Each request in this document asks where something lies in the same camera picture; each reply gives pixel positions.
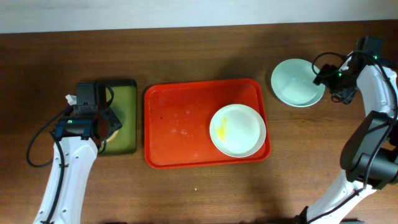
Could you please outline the green yellow sponge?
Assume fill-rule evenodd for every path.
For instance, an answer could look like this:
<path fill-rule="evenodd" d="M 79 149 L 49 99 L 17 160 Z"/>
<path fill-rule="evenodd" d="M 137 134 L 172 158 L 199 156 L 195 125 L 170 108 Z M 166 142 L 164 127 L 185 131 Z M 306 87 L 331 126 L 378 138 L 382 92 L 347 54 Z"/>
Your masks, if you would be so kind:
<path fill-rule="evenodd" d="M 112 141 L 117 135 L 119 130 L 115 131 L 109 138 L 107 138 L 106 142 Z"/>

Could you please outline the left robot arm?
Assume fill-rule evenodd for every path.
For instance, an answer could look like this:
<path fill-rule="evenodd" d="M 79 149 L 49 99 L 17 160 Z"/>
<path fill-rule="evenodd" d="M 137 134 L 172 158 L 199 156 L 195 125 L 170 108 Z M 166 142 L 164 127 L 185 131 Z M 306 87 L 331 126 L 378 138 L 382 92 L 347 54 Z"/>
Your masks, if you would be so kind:
<path fill-rule="evenodd" d="M 35 223 L 79 223 L 90 170 L 108 139 L 122 128 L 111 103 L 111 85 L 79 83 L 67 107 L 49 121 L 52 167 Z"/>

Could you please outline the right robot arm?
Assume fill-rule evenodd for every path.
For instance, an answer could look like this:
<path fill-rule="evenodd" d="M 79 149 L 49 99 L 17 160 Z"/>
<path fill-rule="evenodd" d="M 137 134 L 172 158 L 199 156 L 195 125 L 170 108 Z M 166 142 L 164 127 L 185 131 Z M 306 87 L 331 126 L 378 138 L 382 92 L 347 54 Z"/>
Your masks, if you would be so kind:
<path fill-rule="evenodd" d="M 346 142 L 340 173 L 323 196 L 306 206 L 294 223 L 344 223 L 364 198 L 397 183 L 397 73 L 381 57 L 382 41 L 369 35 L 358 39 L 339 66 L 325 64 L 314 84 L 325 85 L 335 103 L 350 104 L 360 92 L 366 117 Z"/>

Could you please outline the mint green plate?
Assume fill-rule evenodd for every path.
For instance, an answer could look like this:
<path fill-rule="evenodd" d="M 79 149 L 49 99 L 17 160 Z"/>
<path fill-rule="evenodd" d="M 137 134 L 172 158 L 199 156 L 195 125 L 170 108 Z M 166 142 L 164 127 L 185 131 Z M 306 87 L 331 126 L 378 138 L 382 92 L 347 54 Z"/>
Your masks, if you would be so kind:
<path fill-rule="evenodd" d="M 271 87 L 275 92 L 301 93 L 312 97 L 318 91 L 325 92 L 325 85 L 313 83 L 317 76 L 312 70 L 312 63 L 299 58 L 284 60 L 276 66 L 271 75 Z"/>

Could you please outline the light blue plate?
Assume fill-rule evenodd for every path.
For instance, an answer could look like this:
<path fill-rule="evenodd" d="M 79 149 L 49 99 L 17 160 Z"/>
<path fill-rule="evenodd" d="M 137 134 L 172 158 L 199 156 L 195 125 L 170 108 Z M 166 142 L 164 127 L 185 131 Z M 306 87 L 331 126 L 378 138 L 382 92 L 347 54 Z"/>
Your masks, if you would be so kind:
<path fill-rule="evenodd" d="M 281 102 L 285 103 L 286 105 L 297 108 L 304 108 L 318 103 L 322 99 L 324 91 L 318 91 L 312 97 L 305 96 L 301 93 L 289 93 L 288 95 L 285 95 L 281 92 L 275 92 L 275 95 Z"/>

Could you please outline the white plate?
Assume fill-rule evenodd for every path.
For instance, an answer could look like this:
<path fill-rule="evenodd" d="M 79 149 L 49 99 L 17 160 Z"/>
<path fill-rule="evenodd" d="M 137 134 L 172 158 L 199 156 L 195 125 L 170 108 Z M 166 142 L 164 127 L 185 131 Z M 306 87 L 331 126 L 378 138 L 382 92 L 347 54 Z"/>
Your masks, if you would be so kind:
<path fill-rule="evenodd" d="M 231 104 L 213 115 L 209 134 L 220 152 L 230 157 L 244 158 L 260 150 L 266 141 L 267 128 L 256 110 L 242 104 Z"/>

